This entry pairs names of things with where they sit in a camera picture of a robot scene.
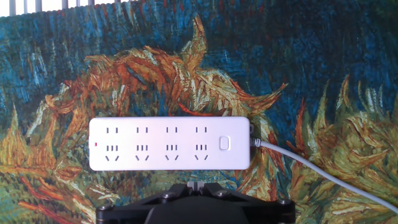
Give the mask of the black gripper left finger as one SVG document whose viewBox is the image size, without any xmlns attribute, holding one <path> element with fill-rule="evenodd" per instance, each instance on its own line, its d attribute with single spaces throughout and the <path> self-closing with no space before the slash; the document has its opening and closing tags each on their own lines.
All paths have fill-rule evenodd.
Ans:
<svg viewBox="0 0 398 224">
<path fill-rule="evenodd" d="M 129 205 L 116 206 L 111 203 L 106 203 L 96 209 L 96 224 L 145 223 L 153 208 L 191 196 L 196 189 L 196 182 L 173 184 L 168 190 L 146 197 Z"/>
</svg>

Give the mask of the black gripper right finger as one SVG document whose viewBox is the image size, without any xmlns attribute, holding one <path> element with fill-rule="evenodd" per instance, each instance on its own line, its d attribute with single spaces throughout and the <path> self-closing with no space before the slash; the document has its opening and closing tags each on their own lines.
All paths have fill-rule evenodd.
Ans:
<svg viewBox="0 0 398 224">
<path fill-rule="evenodd" d="M 248 223 L 295 223 L 295 202 L 289 199 L 264 201 L 233 190 L 218 183 L 196 183 L 196 195 L 209 197 L 220 203 L 215 210 L 239 223 L 239 217 Z"/>
</svg>

